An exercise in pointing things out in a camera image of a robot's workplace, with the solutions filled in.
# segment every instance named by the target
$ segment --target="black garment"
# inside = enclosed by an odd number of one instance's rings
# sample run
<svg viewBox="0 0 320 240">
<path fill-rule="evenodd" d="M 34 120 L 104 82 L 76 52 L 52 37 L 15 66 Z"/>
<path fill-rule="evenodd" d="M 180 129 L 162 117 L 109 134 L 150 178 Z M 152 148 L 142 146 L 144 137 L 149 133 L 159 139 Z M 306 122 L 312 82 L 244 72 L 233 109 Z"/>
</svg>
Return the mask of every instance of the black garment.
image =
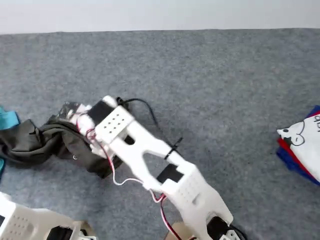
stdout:
<svg viewBox="0 0 320 240">
<path fill-rule="evenodd" d="M 76 127 L 57 116 L 53 115 L 40 128 L 29 119 L 13 128 L 0 130 L 0 157 L 8 161 L 37 165 L 51 155 L 70 159 L 101 178 L 112 172 L 108 160 L 91 152 L 90 143 Z M 122 163 L 118 157 L 113 162 L 115 168 Z"/>
</svg>

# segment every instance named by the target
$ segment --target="folded t-shirt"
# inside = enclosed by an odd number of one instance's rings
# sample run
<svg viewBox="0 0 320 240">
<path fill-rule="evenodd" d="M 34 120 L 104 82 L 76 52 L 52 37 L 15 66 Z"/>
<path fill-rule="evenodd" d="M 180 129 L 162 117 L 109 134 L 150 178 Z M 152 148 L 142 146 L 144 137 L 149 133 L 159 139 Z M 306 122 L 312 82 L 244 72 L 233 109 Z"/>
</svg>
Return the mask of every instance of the folded t-shirt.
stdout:
<svg viewBox="0 0 320 240">
<path fill-rule="evenodd" d="M 320 180 L 320 107 L 316 106 L 309 116 L 289 128 L 278 130 L 281 135 L 278 156 L 291 170 L 319 185 Z"/>
</svg>

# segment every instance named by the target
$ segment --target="gray carpet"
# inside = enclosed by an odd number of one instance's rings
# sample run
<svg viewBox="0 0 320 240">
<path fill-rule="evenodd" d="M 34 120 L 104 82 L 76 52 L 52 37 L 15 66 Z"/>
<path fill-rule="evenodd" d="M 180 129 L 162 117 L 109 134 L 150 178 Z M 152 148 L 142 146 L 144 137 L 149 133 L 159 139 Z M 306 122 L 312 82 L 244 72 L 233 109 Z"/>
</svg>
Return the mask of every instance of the gray carpet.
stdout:
<svg viewBox="0 0 320 240">
<path fill-rule="evenodd" d="M 319 187 L 275 154 L 277 128 L 320 104 L 320 29 L 51 33 L 0 36 L 0 104 L 40 126 L 64 101 L 140 97 L 216 188 L 252 240 L 319 239 Z M 143 105 L 137 119 L 156 133 Z M 152 164 L 152 172 L 163 166 Z M 122 165 L 117 179 L 131 176 Z M 61 159 L 8 166 L 0 191 L 88 220 L 100 239 L 160 240 L 159 206 Z M 171 222 L 179 213 L 168 202 Z"/>
</svg>

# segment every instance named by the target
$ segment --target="black zip tie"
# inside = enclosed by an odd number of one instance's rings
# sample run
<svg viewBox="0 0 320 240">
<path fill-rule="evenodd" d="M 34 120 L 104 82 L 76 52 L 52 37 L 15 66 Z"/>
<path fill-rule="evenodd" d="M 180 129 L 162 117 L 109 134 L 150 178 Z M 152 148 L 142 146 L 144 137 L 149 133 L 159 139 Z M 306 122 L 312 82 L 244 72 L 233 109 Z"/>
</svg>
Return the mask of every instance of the black zip tie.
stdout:
<svg viewBox="0 0 320 240">
<path fill-rule="evenodd" d="M 177 151 L 177 148 L 179 147 L 179 143 L 181 143 L 181 141 L 183 140 L 183 137 L 180 137 L 178 139 L 178 141 L 176 141 L 174 143 L 174 145 L 171 147 L 171 150 L 169 151 L 169 153 L 164 157 L 164 160 L 167 160 L 167 158 L 172 154 L 173 151 Z"/>
</svg>

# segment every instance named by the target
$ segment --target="white plastic part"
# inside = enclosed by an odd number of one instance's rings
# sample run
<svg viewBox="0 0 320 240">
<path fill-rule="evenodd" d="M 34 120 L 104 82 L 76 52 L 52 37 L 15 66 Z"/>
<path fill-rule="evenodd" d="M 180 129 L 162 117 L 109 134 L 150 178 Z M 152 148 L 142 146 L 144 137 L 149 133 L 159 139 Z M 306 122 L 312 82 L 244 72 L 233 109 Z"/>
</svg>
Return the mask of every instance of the white plastic part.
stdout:
<svg viewBox="0 0 320 240">
<path fill-rule="evenodd" d="M 228 237 L 227 240 L 241 240 L 237 233 L 234 230 L 229 230 L 226 232 L 226 236 Z"/>
<path fill-rule="evenodd" d="M 120 118 L 121 121 L 124 119 L 123 124 L 120 124 L 115 132 L 110 132 L 106 124 L 118 123 L 118 114 L 123 116 Z M 134 139 L 134 144 L 128 145 L 124 142 L 120 137 L 123 132 Z M 151 175 L 144 161 L 144 154 L 149 153 L 164 158 L 171 147 L 155 138 L 122 106 L 118 106 L 95 127 L 95 134 L 99 142 L 111 149 L 130 167 L 132 173 L 143 182 L 145 189 L 164 193 L 167 196 L 179 210 L 184 223 L 198 239 L 211 240 L 207 233 L 207 223 L 211 218 L 218 216 L 228 225 L 233 221 L 233 216 L 219 193 L 205 181 L 194 164 L 184 160 L 177 152 L 173 151 L 167 161 L 176 165 L 176 170 L 183 174 L 178 182 L 167 179 L 161 184 Z"/>
<path fill-rule="evenodd" d="M 0 240 L 46 240 L 57 226 L 72 230 L 69 240 L 79 240 L 81 236 L 80 221 L 47 209 L 31 209 L 5 197 L 0 197 L 0 216 L 4 217 Z"/>
</svg>

